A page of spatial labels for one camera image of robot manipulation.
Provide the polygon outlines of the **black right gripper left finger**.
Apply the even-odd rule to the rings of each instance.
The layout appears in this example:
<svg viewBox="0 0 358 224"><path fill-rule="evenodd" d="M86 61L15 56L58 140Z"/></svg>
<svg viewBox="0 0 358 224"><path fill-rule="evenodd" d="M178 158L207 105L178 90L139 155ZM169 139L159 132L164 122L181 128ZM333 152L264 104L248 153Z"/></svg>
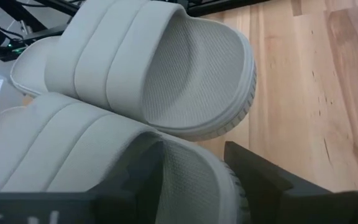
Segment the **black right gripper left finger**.
<svg viewBox="0 0 358 224"><path fill-rule="evenodd" d="M164 143L86 192L0 193L0 223L154 223Z"/></svg>

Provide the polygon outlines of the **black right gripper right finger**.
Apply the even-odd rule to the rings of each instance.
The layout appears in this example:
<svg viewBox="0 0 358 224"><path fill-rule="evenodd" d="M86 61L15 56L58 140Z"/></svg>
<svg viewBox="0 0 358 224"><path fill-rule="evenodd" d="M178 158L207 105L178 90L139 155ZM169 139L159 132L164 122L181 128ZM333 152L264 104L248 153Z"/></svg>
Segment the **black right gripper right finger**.
<svg viewBox="0 0 358 224"><path fill-rule="evenodd" d="M245 191L248 223L358 223L358 190L332 192L233 141L224 161Z"/></svg>

